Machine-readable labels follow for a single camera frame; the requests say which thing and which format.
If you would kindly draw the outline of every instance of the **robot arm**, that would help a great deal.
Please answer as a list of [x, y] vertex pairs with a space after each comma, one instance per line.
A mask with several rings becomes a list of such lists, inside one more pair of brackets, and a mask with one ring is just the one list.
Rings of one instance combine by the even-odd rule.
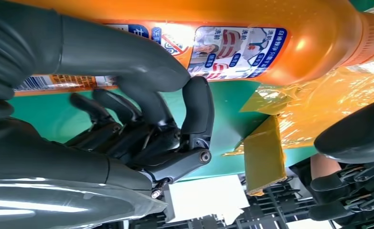
[[[28, 123], [9, 118], [13, 88], [37, 73], [115, 75], [150, 92], [172, 92], [188, 72], [157, 43], [93, 22], [0, 1], [0, 173], [104, 184], [117, 162], [42, 139]], [[147, 189], [143, 175], [132, 188]]]

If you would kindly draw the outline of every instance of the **blue label section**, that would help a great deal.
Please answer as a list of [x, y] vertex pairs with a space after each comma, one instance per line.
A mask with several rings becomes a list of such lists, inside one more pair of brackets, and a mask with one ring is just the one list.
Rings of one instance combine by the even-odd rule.
[[149, 31], [143, 25], [136, 25], [136, 24], [128, 25], [128, 31], [133, 34], [149, 38]]
[[265, 56], [264, 53], [260, 53], [260, 54], [257, 56], [256, 60], [253, 62], [253, 64], [252, 64], [251, 66], [253, 66], [253, 67], [258, 66], [258, 65], [260, 64], [260, 62], [263, 60], [264, 56]]
[[216, 54], [211, 53], [208, 55], [208, 58], [206, 59], [205, 68], [210, 68], [214, 64]]
[[261, 63], [258, 64], [258, 68], [253, 73], [251, 73], [248, 76], [248, 78], [254, 78], [256, 76], [259, 76], [271, 65], [271, 63], [277, 57], [278, 53], [281, 51], [281, 48], [286, 38], [287, 31], [282, 28], [277, 28], [276, 36], [274, 37], [273, 42], [271, 43], [270, 49], [268, 50], [265, 57], [262, 59]]
[[151, 39], [158, 44], [161, 44], [161, 28], [154, 27], [153, 29], [151, 29]]
[[233, 55], [233, 58], [232, 58], [232, 61], [229, 64], [229, 67], [235, 67], [237, 62], [239, 62], [239, 59], [240, 59], [241, 56], [242, 56], [242, 54], [240, 54], [240, 53], [236, 53], [235, 55]]

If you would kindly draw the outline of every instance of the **black metal frame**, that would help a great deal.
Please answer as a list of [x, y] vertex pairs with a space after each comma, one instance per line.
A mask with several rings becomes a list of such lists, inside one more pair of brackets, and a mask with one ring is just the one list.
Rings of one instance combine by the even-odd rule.
[[[187, 220], [175, 223], [165, 223], [163, 213], [154, 214], [143, 219], [135, 220], [131, 223], [131, 229], [148, 229], [145, 223], [155, 220], [158, 229], [286, 229], [286, 223], [302, 219], [309, 219], [309, 209], [316, 205], [313, 199], [298, 200], [295, 199], [295, 209], [293, 211], [283, 211], [278, 196], [287, 190], [292, 190], [288, 183], [276, 184], [265, 189], [265, 194], [261, 197], [248, 197], [250, 206], [260, 206], [264, 217], [256, 218], [253, 216], [250, 207], [244, 208], [236, 221], [229, 226], [224, 226], [221, 221], [217, 221], [215, 227], [207, 228], [204, 226], [205, 221], [214, 216], [206, 216], [202, 219]], [[333, 222], [330, 222], [331, 228], [336, 229]]]

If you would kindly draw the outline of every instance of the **metal screw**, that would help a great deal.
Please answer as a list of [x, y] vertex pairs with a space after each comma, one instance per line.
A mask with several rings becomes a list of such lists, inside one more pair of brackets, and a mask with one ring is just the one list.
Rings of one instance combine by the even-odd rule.
[[120, 130], [121, 128], [119, 126], [114, 126], [113, 132], [115, 133], [116, 131]]
[[205, 163], [205, 162], [208, 162], [209, 160], [211, 160], [211, 154], [209, 153], [209, 151], [203, 151], [200, 154], [200, 161]]
[[374, 210], [374, 207], [373, 206], [366, 206], [366, 207], [362, 208], [361, 210], [363, 210], [363, 211], [372, 211], [372, 210]]
[[157, 197], [159, 197], [161, 195], [162, 191], [160, 189], [156, 189], [154, 190], [152, 193], [151, 193], [151, 197], [153, 199], [156, 199]]
[[368, 177], [357, 177], [355, 179], [355, 181], [357, 181], [357, 182], [363, 182], [363, 181], [366, 181], [366, 180], [368, 180]]

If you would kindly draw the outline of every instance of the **clear plastic film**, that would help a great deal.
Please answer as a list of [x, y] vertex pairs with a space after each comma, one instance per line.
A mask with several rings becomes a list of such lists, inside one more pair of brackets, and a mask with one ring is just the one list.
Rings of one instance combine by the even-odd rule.
[[138, 219], [167, 204], [123, 187], [0, 175], [0, 229], [91, 229]]
[[312, 146], [326, 128], [374, 102], [374, 74], [339, 68], [317, 80], [286, 87], [261, 85], [242, 108], [279, 114], [284, 149]]

